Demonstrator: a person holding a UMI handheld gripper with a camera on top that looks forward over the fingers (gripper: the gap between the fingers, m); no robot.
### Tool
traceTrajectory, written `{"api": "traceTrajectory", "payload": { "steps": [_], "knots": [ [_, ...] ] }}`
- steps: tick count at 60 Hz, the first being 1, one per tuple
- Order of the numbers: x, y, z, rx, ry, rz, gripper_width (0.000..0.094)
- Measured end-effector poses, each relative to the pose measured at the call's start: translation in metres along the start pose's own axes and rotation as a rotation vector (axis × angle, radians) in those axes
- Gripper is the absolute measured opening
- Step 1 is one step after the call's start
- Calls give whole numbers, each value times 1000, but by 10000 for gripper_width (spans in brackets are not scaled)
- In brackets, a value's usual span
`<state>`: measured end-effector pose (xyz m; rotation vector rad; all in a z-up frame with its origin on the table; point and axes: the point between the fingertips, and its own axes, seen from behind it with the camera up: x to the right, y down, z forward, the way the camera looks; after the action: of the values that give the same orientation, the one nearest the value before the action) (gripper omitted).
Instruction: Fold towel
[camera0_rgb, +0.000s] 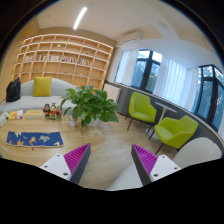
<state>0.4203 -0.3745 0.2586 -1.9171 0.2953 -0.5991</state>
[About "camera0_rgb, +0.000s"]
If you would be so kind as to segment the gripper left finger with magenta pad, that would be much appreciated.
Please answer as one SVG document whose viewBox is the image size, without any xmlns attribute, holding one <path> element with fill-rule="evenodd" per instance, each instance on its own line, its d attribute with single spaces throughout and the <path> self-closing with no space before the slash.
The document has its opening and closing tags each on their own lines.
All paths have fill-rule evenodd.
<svg viewBox="0 0 224 224">
<path fill-rule="evenodd" d="M 65 155 L 56 154 L 41 169 L 78 184 L 91 154 L 90 144 L 80 146 Z"/>
</svg>

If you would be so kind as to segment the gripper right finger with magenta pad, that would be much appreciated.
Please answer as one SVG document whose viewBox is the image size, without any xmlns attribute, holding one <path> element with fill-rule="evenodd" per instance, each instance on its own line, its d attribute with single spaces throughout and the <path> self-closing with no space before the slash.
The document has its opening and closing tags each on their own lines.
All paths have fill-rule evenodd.
<svg viewBox="0 0 224 224">
<path fill-rule="evenodd" d="M 144 186 L 180 170 L 166 155 L 157 156 L 136 144 L 132 145 L 131 155 Z"/>
</svg>

